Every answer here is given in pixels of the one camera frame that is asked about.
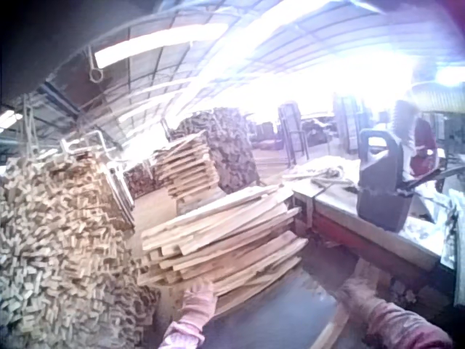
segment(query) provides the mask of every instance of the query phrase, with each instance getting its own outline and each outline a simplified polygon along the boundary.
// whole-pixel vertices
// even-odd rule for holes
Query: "wood pile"
[[[203,130],[219,175],[219,187],[225,193],[233,193],[259,180],[246,118],[238,109],[215,108],[195,113],[171,131],[171,136],[178,139]]]
[[[218,174],[210,159],[204,132],[170,143],[155,155],[160,180],[177,200],[218,186]]]
[[[144,164],[138,164],[124,172],[124,179],[133,199],[161,188],[155,168]]]
[[[291,190],[251,187],[142,232],[140,286],[187,287],[197,277],[214,282],[217,314],[244,302],[299,261],[307,243],[288,229],[299,208]]]
[[[136,285],[132,229],[89,154],[10,159],[0,188],[6,348],[134,348],[157,294]]]

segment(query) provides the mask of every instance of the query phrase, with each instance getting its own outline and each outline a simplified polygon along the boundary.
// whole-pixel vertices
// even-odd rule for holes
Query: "roof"
[[[194,78],[211,71],[212,62],[228,50],[240,31],[280,1],[184,0],[171,8],[173,1],[165,2],[154,15],[93,42],[91,52],[184,25],[226,23],[228,29],[213,41],[160,47],[120,60],[103,68],[98,83],[89,78],[89,50],[79,52],[31,93],[39,141],[55,143],[76,130],[98,128],[110,145],[124,145],[161,119],[169,121],[183,111],[195,110],[223,91],[250,84],[265,74],[298,73],[335,58],[365,52],[393,50],[433,57],[442,65],[463,65],[465,61],[461,33],[434,0],[425,0],[420,7],[402,5],[384,14],[348,1],[331,1],[282,25],[258,42],[245,59],[231,60],[219,69],[219,74],[199,84]],[[172,98],[167,96],[118,122],[125,113],[167,93]],[[14,137],[18,124],[3,132],[2,137]],[[11,151],[11,145],[0,145],[0,153]]]

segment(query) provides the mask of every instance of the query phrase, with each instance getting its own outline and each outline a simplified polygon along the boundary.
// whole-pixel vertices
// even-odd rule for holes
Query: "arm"
[[[196,349],[203,343],[202,329],[217,306],[213,284],[196,282],[185,291],[182,303],[181,319],[169,325],[159,349]]]
[[[348,311],[368,324],[368,334],[388,349],[448,349],[452,340],[420,315],[378,297],[361,280],[350,278],[338,291]]]

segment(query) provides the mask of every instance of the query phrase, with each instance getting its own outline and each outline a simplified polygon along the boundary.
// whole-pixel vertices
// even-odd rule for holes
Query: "work glove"
[[[375,295],[375,290],[367,285],[367,281],[361,278],[349,278],[336,293],[336,298],[341,302],[349,314],[368,321],[368,318],[377,305],[384,301]]]
[[[184,293],[181,309],[181,324],[194,326],[199,331],[214,316],[217,298],[210,281],[199,279]]]

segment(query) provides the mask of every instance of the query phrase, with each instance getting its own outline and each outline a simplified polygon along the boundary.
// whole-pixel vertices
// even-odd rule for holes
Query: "pink sleeve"
[[[452,340],[439,327],[393,303],[380,302],[368,317],[368,334],[396,349],[451,349]]]
[[[203,335],[196,327],[173,322],[166,330],[159,349],[196,349],[203,341]]]

